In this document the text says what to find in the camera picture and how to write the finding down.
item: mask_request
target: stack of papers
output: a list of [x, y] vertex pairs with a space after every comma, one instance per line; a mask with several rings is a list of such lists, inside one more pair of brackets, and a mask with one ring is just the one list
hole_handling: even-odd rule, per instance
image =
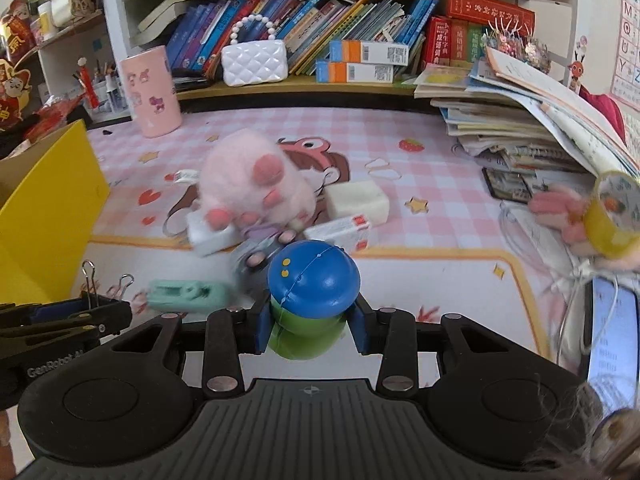
[[429, 65], [415, 98], [431, 98], [447, 133], [470, 155], [499, 153], [515, 171], [618, 170], [640, 176], [638, 160], [609, 121], [548, 75], [488, 48], [471, 71]]

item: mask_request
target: pink tumbler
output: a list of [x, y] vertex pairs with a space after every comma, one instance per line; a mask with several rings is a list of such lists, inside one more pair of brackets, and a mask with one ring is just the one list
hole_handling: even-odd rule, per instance
[[182, 124], [164, 45], [125, 59], [120, 78], [131, 117], [145, 137], [168, 134]]

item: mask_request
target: blue dome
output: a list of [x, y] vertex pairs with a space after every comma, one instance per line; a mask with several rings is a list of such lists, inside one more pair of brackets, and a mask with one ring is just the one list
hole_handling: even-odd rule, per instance
[[356, 300], [360, 273], [340, 248], [301, 240], [273, 258], [268, 284], [274, 299], [292, 314], [322, 319], [343, 313]]

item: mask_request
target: pink pig plush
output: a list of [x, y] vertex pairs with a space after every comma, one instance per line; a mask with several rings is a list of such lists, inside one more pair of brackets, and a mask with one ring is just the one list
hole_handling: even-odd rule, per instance
[[218, 140], [200, 172], [200, 199], [212, 229], [234, 222], [240, 229], [261, 223], [302, 224], [316, 196], [287, 155], [253, 130]]

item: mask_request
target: pearl handle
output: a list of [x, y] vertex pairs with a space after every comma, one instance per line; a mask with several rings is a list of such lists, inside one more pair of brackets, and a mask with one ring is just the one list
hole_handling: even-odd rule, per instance
[[245, 24], [251, 22], [263, 22], [267, 27], [267, 32], [269, 33], [268, 40], [276, 39], [276, 29], [273, 28], [273, 22], [269, 18], [261, 14], [250, 14], [249, 16], [245, 16], [242, 20], [236, 22], [236, 24], [231, 28], [230, 37], [232, 45], [238, 44], [238, 32], [240, 32], [240, 29], [244, 27]]

